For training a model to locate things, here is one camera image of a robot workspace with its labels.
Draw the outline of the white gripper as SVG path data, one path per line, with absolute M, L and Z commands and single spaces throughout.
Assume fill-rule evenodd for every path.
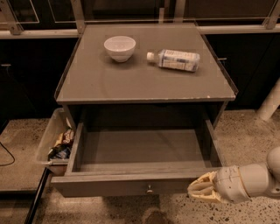
M 237 204 L 250 200 L 236 165 L 203 174 L 188 186 L 188 195 L 209 203 Z

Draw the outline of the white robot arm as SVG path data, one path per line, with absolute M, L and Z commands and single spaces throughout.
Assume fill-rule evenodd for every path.
M 214 203 L 279 198 L 279 103 L 274 86 L 257 111 L 224 114 L 218 134 L 229 165 L 194 180 L 187 188 L 191 198 Z

